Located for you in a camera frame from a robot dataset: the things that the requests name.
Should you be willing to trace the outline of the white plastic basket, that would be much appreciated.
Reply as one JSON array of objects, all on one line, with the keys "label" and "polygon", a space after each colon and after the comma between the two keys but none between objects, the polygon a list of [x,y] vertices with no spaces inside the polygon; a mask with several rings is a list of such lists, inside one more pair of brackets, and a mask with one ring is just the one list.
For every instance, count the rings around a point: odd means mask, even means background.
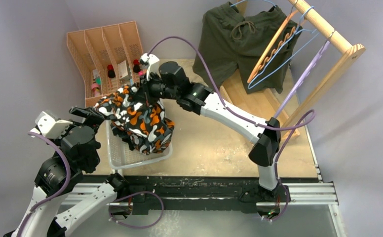
[{"label": "white plastic basket", "polygon": [[110,121],[105,121],[105,128],[109,166],[112,169],[128,169],[156,163],[171,157],[173,153],[171,144],[160,154],[143,155],[137,150],[131,151],[126,142],[123,142],[120,137],[113,135]]}]

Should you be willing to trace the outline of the lilac plastic hanger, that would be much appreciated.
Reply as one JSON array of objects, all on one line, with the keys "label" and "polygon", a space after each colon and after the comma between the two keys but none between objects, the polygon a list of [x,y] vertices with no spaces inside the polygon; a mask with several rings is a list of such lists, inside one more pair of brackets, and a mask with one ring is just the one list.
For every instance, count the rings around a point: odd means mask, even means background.
[{"label": "lilac plastic hanger", "polygon": [[313,57],[311,62],[308,64],[308,66],[305,68],[301,76],[298,78],[298,80],[295,82],[294,86],[290,90],[290,92],[287,94],[286,98],[282,102],[282,104],[277,109],[276,113],[273,115],[273,117],[276,119],[281,114],[283,109],[286,107],[290,99],[296,94],[297,89],[303,84],[304,80],[308,77],[312,69],[316,66],[318,61],[321,59],[323,53],[327,50],[328,46],[330,44],[330,41],[327,40],[318,50],[316,55]]}]

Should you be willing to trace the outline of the orange hanger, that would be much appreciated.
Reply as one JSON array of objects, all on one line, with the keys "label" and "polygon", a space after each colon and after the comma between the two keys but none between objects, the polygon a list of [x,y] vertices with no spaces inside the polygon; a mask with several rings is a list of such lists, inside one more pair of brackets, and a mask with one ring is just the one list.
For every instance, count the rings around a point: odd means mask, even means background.
[{"label": "orange hanger", "polygon": [[248,84],[250,84],[250,82],[255,78],[257,73],[266,68],[267,63],[273,58],[273,56],[275,56],[280,51],[282,46],[284,46],[291,39],[291,37],[295,35],[296,29],[299,25],[293,26],[289,33],[286,33],[282,38],[279,38],[296,13],[298,13],[297,10],[291,10],[289,15],[285,18],[276,33],[273,35],[247,79]]}]

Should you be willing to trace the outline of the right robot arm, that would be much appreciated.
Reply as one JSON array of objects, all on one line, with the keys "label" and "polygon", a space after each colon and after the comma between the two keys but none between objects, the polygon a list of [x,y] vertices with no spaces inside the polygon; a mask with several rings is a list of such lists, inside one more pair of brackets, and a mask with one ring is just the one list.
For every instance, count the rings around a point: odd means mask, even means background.
[{"label": "right robot arm", "polygon": [[185,111],[213,119],[245,137],[253,147],[249,159],[258,166],[259,194],[271,201],[278,196],[278,172],[274,160],[279,152],[280,123],[251,115],[223,100],[209,87],[190,82],[184,69],[174,61],[139,61],[145,70],[140,82],[147,98],[171,99]]}]

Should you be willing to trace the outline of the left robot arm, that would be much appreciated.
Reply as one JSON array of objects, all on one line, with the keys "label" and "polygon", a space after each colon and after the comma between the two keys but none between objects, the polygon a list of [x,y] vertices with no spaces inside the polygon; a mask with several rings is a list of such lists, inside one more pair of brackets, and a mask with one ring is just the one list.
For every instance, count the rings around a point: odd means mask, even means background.
[{"label": "left robot arm", "polygon": [[86,173],[92,173],[100,163],[101,144],[96,134],[104,121],[103,115],[91,107],[72,107],[70,114],[82,122],[60,119],[43,111],[29,131],[53,150],[36,177],[30,204],[19,226],[8,233],[10,237],[67,237],[83,221],[105,204],[129,197],[128,181],[119,173],[109,175],[92,194],[70,209],[59,212],[62,202]]}]

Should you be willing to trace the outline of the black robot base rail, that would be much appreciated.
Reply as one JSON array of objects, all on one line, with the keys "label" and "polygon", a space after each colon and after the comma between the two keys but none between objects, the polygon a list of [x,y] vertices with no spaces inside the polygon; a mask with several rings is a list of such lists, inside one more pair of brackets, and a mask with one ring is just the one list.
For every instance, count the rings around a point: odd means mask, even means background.
[{"label": "black robot base rail", "polygon": [[[106,177],[87,175],[62,203],[66,211],[92,194]],[[338,198],[333,183],[316,178],[285,178],[275,191],[262,191],[255,177],[141,176],[127,175],[128,191],[100,209],[239,211],[274,217],[296,205],[333,205]]]}]

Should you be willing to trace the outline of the orange camouflage shorts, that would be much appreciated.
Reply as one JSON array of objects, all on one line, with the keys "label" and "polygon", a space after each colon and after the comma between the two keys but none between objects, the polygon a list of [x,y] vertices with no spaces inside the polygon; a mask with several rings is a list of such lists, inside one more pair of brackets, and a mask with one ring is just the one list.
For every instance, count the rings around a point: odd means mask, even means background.
[{"label": "orange camouflage shorts", "polygon": [[125,84],[93,106],[115,129],[113,134],[143,155],[161,154],[170,145],[175,123],[160,99],[147,102],[138,84]]}]

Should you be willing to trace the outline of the peach plastic desk organizer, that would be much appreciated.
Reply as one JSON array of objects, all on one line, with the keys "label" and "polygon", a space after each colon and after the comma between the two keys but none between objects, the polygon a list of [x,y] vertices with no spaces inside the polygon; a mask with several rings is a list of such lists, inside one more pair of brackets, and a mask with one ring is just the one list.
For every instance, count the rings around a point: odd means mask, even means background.
[{"label": "peach plastic desk organizer", "polygon": [[[100,98],[125,84],[139,81],[133,72],[133,61],[144,53],[136,21],[68,32],[67,48],[83,78],[85,105],[93,106]],[[126,60],[130,80],[119,80],[118,63]],[[98,83],[101,94],[94,97],[92,83]]]}]

